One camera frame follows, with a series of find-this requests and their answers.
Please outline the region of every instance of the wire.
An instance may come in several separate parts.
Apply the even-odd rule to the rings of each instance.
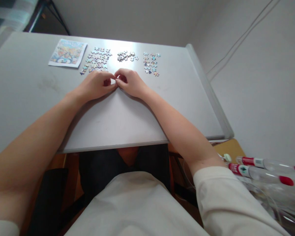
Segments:
[[[234,55],[234,53],[237,51],[237,49],[239,48],[239,46],[245,41],[245,39],[248,37],[248,35],[250,34],[250,32],[260,23],[262,22],[266,16],[275,8],[275,6],[280,2],[280,0],[278,0],[272,7],[271,9],[254,25],[252,26],[255,21],[258,19],[258,17],[264,12],[264,10],[270,5],[270,3],[273,0],[271,0],[264,8],[263,10],[258,14],[258,16],[255,18],[255,20],[252,22],[252,24],[250,25],[250,27],[245,31],[245,33],[235,42],[235,44],[230,48],[230,50],[226,53],[226,55],[215,65],[212,67],[212,69],[210,69],[207,74],[209,74],[222,60],[224,60],[227,55],[231,52],[231,50],[234,48],[234,46],[239,42],[239,40],[246,34],[246,36],[244,37],[244,39],[239,43],[239,45],[237,46],[237,48],[232,52],[232,54],[230,55],[230,57],[227,59],[227,61],[225,62],[225,64],[214,74],[214,76],[212,76],[212,78],[210,79],[210,82],[215,78],[215,76],[222,70],[224,69],[224,67],[227,65],[227,63],[230,61],[230,59],[232,58],[232,56]]]
[[[192,185],[192,183],[190,182],[190,180],[188,179],[188,177],[187,177],[187,175],[186,175],[186,172],[185,172],[185,159],[184,159],[184,162],[183,162],[183,170],[184,170],[184,174],[185,174],[185,176],[186,176],[188,182],[190,183],[190,185],[191,185],[194,189],[196,189],[196,187]]]
[[[242,36],[240,36],[240,38],[234,43],[234,45],[230,48],[230,50],[226,53],[226,55],[221,59],[219,60],[218,63],[215,64],[215,66],[213,66],[211,68],[211,70],[213,70],[222,60],[224,60],[227,55],[229,54],[229,52],[233,49],[233,47],[235,47],[236,43],[238,43],[238,41],[248,32],[248,30],[253,26],[253,24],[256,22],[256,20],[258,19],[258,17],[264,12],[264,10],[270,5],[270,3],[273,2],[273,0],[271,0],[263,9],[262,11],[259,13],[259,15],[257,15],[257,17],[253,20],[253,22],[250,24],[250,26],[248,27],[248,29],[245,31],[245,33],[242,34]]]
[[[176,194],[176,197],[179,198],[179,199],[182,200],[182,201],[185,201],[185,202],[187,201],[186,199],[183,199],[183,198],[178,197],[177,194]]]

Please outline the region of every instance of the white table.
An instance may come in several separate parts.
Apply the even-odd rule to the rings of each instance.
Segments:
[[[108,69],[136,70],[144,82],[192,122],[208,139],[233,136],[191,45],[171,47],[94,38],[12,32],[0,36],[0,152],[87,76],[80,70],[94,47],[111,49]],[[78,69],[48,66],[59,39],[87,42]],[[117,61],[134,51],[138,61]],[[143,52],[160,53],[160,76],[146,74]],[[119,88],[92,101],[74,119],[61,152],[76,152],[168,142],[154,114]]]

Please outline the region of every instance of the white wall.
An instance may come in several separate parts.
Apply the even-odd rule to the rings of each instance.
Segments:
[[[207,5],[190,39],[205,72],[268,2],[219,0]],[[295,164],[295,0],[281,0],[211,84],[246,155]]]
[[[72,35],[185,46],[209,0],[54,0]]]

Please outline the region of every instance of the beige sleeve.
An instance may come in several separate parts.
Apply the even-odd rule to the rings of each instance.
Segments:
[[[18,236],[20,230],[16,223],[0,220],[0,236]]]
[[[289,235],[224,167],[207,167],[193,177],[204,229],[211,236]]]

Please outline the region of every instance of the hand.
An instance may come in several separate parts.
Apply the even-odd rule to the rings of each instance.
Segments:
[[[93,71],[72,92],[84,102],[100,98],[118,87],[117,83],[111,84],[111,79],[116,77],[106,71]]]
[[[149,90],[137,72],[129,69],[119,69],[116,71],[116,84],[128,94],[142,99],[142,96]]]

